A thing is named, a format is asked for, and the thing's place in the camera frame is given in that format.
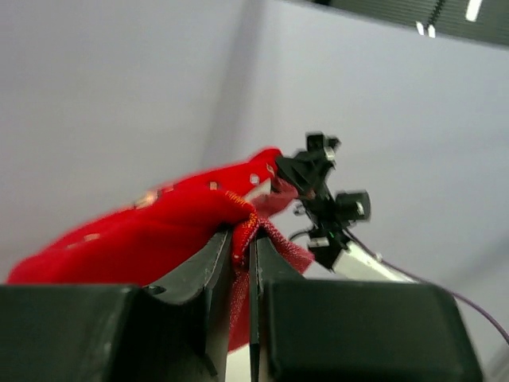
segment white wall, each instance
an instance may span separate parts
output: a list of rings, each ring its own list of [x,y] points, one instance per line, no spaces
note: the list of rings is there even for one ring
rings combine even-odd
[[[245,3],[0,2],[0,278],[201,167]]]
[[[289,154],[306,131],[337,134],[331,189],[368,189],[374,205],[356,232],[509,326],[509,54],[290,2],[270,2],[262,35],[241,152],[271,140]],[[257,135],[261,115],[274,131]],[[307,225],[291,212],[276,221],[286,234]],[[501,338],[464,315],[489,359]]]

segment folded cloth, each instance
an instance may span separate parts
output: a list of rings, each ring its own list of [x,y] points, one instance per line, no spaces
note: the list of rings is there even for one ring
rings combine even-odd
[[[278,149],[267,148],[245,162],[151,189],[132,205],[71,230],[22,260],[7,282],[144,286],[198,252],[221,224],[230,224],[235,281],[229,349],[236,349],[248,341],[247,247],[258,229],[269,233],[278,251],[301,273],[313,259],[268,220],[297,196],[294,187],[275,175],[279,155]]]

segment gray wall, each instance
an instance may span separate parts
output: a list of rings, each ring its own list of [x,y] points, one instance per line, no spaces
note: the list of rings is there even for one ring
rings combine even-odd
[[[0,5],[0,273],[148,185],[323,130],[344,142],[331,189],[371,193],[367,244],[509,326],[509,55],[289,2],[203,3]],[[499,336],[464,313],[488,359]]]

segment red cloth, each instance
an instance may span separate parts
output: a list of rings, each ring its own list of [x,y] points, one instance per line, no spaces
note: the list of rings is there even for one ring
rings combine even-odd
[[[275,177],[275,158],[265,149],[246,162],[193,174],[150,190],[144,199],[70,231],[21,261],[8,283],[134,283],[144,286],[199,251],[221,224],[235,226],[236,268],[229,349],[248,341],[249,306],[246,249],[263,226],[276,248],[300,272],[313,256],[289,243],[268,221],[296,196]],[[281,193],[247,202],[243,197],[272,182]]]

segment fluorescent light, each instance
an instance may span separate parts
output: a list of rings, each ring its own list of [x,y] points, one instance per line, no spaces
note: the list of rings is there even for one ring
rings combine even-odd
[[[467,13],[465,14],[465,18],[467,21],[476,22],[477,16],[479,16],[480,5],[483,3],[483,0],[470,0],[467,6]]]
[[[424,25],[419,21],[417,21],[415,25],[417,26],[417,31],[419,32],[419,34],[421,36],[424,36]]]
[[[428,27],[428,36],[430,36],[431,38],[435,38],[437,36],[435,34],[435,27],[432,25]]]

